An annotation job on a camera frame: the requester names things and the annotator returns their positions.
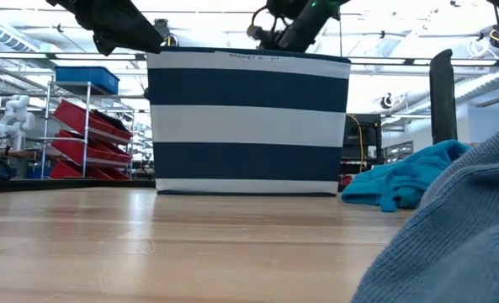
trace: table surface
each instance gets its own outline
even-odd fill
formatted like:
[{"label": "table surface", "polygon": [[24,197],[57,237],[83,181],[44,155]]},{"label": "table surface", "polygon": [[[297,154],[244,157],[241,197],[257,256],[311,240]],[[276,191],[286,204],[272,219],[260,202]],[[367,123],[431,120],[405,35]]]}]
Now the table surface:
[{"label": "table surface", "polygon": [[348,302],[411,212],[336,198],[0,194],[0,302]]}]

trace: gray sweater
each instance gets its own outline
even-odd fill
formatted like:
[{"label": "gray sweater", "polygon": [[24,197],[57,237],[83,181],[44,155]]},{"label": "gray sweater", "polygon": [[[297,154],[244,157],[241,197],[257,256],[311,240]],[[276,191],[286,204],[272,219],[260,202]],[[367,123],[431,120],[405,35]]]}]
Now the gray sweater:
[{"label": "gray sweater", "polygon": [[429,187],[353,302],[499,302],[499,133]]}]

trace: metal shelving rack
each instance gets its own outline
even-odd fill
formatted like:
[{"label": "metal shelving rack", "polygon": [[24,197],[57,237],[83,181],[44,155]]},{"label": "metal shelving rack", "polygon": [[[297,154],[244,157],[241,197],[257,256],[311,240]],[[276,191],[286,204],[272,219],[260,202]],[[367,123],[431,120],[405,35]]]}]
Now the metal shelving rack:
[{"label": "metal shelving rack", "polygon": [[[86,98],[83,98],[82,96],[72,94],[72,97],[74,98],[80,98],[81,100],[86,100],[86,108],[85,108],[85,126],[84,126],[84,134],[83,134],[83,139],[77,139],[77,138],[59,138],[59,137],[48,137],[47,132],[49,129],[49,119],[50,119],[50,100],[51,100],[51,95],[53,92],[53,88],[58,87],[64,89],[64,87],[75,87],[75,88],[86,88],[87,93],[86,93]],[[49,82],[49,85],[47,86],[47,94],[45,98],[45,122],[44,122],[44,136],[42,138],[39,138],[39,140],[43,141],[43,148],[41,152],[41,179],[45,178],[45,162],[46,162],[46,150],[47,150],[47,143],[48,142],[53,142],[53,141],[80,141],[84,145],[84,151],[82,155],[82,176],[86,177],[86,172],[87,172],[87,162],[91,163],[99,163],[99,164],[106,164],[110,165],[111,167],[125,167],[127,168],[131,163],[122,163],[122,162],[112,162],[112,161],[107,161],[107,160],[100,160],[100,159],[88,159],[87,160],[87,149],[88,149],[88,133],[91,131],[88,126],[88,121],[90,119],[90,104],[93,101],[93,95],[92,91],[102,93],[103,95],[100,95],[101,97],[109,96],[108,93],[106,93],[102,88],[94,85],[91,82],[56,82],[52,81]],[[133,118],[132,118],[132,126],[131,128],[133,129],[133,125],[135,124],[135,111],[133,113]],[[110,134],[106,134],[101,132],[102,136],[107,136],[109,137]],[[129,140],[126,142],[126,144],[131,144],[133,139]]]}]

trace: blue cloth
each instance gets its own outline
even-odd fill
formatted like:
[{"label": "blue cloth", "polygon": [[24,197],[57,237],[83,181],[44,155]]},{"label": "blue cloth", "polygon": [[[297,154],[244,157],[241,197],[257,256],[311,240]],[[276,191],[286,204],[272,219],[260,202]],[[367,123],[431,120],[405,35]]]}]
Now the blue cloth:
[{"label": "blue cloth", "polygon": [[404,161],[360,173],[343,190],[342,201],[379,205],[384,212],[416,208],[428,186],[469,148],[458,141],[444,141]]},{"label": "blue cloth", "polygon": [[372,302],[499,302],[499,133],[427,189],[353,297]]}]

